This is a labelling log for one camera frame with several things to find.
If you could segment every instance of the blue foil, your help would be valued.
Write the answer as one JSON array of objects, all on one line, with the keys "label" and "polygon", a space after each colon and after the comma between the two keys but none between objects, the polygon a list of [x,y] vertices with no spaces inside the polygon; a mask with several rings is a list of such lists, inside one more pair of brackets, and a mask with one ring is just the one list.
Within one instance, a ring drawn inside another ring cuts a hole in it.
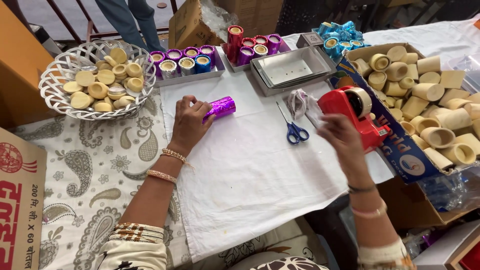
[{"label": "blue foil", "polygon": [[341,30],[339,32],[340,34],[340,41],[350,41],[352,40],[352,34],[350,34],[349,32],[345,31],[345,30]]},{"label": "blue foil", "polygon": [[342,30],[349,32],[350,34],[355,33],[355,24],[352,21],[348,21],[342,25]]},{"label": "blue foil", "polygon": [[352,49],[358,49],[358,48],[363,48],[363,42],[361,41],[358,41],[358,40],[351,40],[350,41],[350,44],[352,44]]},{"label": "blue foil", "polygon": [[[205,64],[200,64],[197,59],[199,57],[206,57],[208,58],[208,62],[205,63]],[[200,73],[207,73],[207,72],[210,72],[210,62],[212,60],[210,59],[210,57],[206,56],[206,55],[199,55],[197,57],[195,57],[195,71],[197,72],[197,74],[200,74]]]},{"label": "blue foil", "polygon": [[[327,48],[326,44],[327,44],[327,42],[328,42],[329,40],[331,40],[331,39],[336,40],[336,44],[335,44],[335,46],[333,46],[333,47],[331,47],[331,48]],[[330,56],[330,58],[335,58],[335,57],[337,57],[337,56],[340,54],[340,41],[338,40],[338,38],[336,38],[336,37],[331,37],[331,38],[325,40],[325,42],[324,42],[324,51],[326,52],[326,54],[327,54],[328,56]]]},{"label": "blue foil", "polygon": [[325,34],[322,35],[322,38],[324,40],[327,40],[331,37],[336,37],[336,38],[340,39],[340,34],[337,33],[337,32],[329,32],[329,33],[325,33]]},{"label": "blue foil", "polygon": [[340,41],[340,52],[343,52],[343,50],[347,49],[347,50],[352,50],[353,49],[353,46],[350,42],[348,41]]},{"label": "blue foil", "polygon": [[336,23],[330,23],[332,25],[332,32],[339,32],[342,30],[342,26]]},{"label": "blue foil", "polygon": [[328,33],[328,32],[331,32],[331,31],[332,31],[332,27],[331,27],[331,26],[328,26],[328,25],[325,25],[325,24],[327,24],[327,23],[326,23],[326,22],[322,23],[322,24],[320,25],[320,27],[318,28],[318,32],[317,32],[317,33],[318,33],[320,36],[322,36],[322,35],[325,34],[325,33]]},{"label": "blue foil", "polygon": [[352,39],[363,41],[363,34],[360,31],[355,31],[355,33],[352,35]]}]

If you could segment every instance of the purple foil wrapped candle holder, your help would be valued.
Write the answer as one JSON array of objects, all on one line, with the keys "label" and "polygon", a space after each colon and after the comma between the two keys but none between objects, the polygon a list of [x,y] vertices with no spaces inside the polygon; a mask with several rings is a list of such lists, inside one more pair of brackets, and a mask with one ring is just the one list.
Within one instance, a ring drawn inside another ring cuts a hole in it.
[{"label": "purple foil wrapped candle holder", "polygon": [[219,100],[215,100],[214,102],[210,102],[210,104],[212,104],[212,109],[207,112],[203,122],[207,121],[208,117],[212,114],[216,115],[215,119],[218,119],[220,117],[232,114],[237,110],[237,107],[235,107],[235,102],[231,97],[224,97]]},{"label": "purple foil wrapped candle holder", "polygon": [[180,59],[183,58],[183,51],[179,49],[169,49],[165,56],[166,59],[172,60],[177,63],[177,71],[180,73],[180,66],[178,66]]},{"label": "purple foil wrapped candle holder", "polygon": [[215,47],[210,45],[203,45],[199,50],[200,54],[210,57],[210,68],[215,67]]},{"label": "purple foil wrapped candle holder", "polygon": [[164,59],[165,59],[165,54],[162,51],[152,51],[150,53],[153,59],[153,65],[155,65],[155,75],[158,77],[162,76],[162,72],[160,70],[160,67],[158,66]]},{"label": "purple foil wrapped candle holder", "polygon": [[281,43],[282,43],[282,38],[279,35],[277,34],[270,35],[268,37],[267,55],[276,54],[278,52],[278,48],[280,47]]},{"label": "purple foil wrapped candle holder", "polygon": [[200,54],[200,52],[199,52],[198,49],[195,48],[195,47],[186,47],[186,48],[183,50],[183,54],[184,54],[186,57],[195,59],[195,57],[197,57],[197,55]]},{"label": "purple foil wrapped candle holder", "polygon": [[237,60],[237,66],[243,66],[250,63],[250,61],[255,56],[255,51],[249,47],[241,47],[239,52],[239,57]]}]

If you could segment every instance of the sleeve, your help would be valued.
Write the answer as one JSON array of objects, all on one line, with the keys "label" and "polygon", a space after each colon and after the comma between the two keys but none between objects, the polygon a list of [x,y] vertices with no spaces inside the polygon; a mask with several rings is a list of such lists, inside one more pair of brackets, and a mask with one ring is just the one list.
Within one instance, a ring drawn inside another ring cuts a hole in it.
[{"label": "sleeve", "polygon": [[162,228],[121,223],[112,229],[101,247],[94,269],[165,270],[166,265]]},{"label": "sleeve", "polygon": [[402,239],[382,247],[359,247],[359,270],[416,270]]}]

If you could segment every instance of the person's leg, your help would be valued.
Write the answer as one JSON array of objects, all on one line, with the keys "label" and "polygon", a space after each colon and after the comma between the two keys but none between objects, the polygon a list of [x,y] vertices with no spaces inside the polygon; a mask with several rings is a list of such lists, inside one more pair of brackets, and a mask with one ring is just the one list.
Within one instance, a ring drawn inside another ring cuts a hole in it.
[{"label": "person's leg", "polygon": [[155,20],[153,18],[155,10],[145,0],[128,0],[128,7],[138,22],[149,51],[160,50],[165,52],[165,49],[160,45],[156,32]]},{"label": "person's leg", "polygon": [[148,51],[148,47],[138,33],[135,20],[124,0],[95,0],[95,2],[125,42]]}]

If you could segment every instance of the wicker basket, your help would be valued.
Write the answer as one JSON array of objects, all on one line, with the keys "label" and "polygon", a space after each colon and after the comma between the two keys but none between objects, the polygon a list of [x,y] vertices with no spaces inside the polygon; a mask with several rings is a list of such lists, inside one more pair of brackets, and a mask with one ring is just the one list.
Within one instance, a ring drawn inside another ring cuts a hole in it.
[{"label": "wicker basket", "polygon": [[[135,98],[127,107],[110,112],[92,112],[77,110],[70,106],[70,95],[63,91],[63,85],[75,80],[80,67],[93,66],[104,56],[110,55],[113,48],[122,48],[127,54],[127,60],[138,63],[144,72],[144,88],[142,94]],[[38,84],[40,95],[45,99],[47,106],[59,113],[83,120],[119,120],[132,116],[140,110],[146,98],[152,92],[155,83],[155,66],[153,59],[144,49],[115,40],[96,40],[83,43],[77,48],[70,49],[57,57],[43,72]]]}]

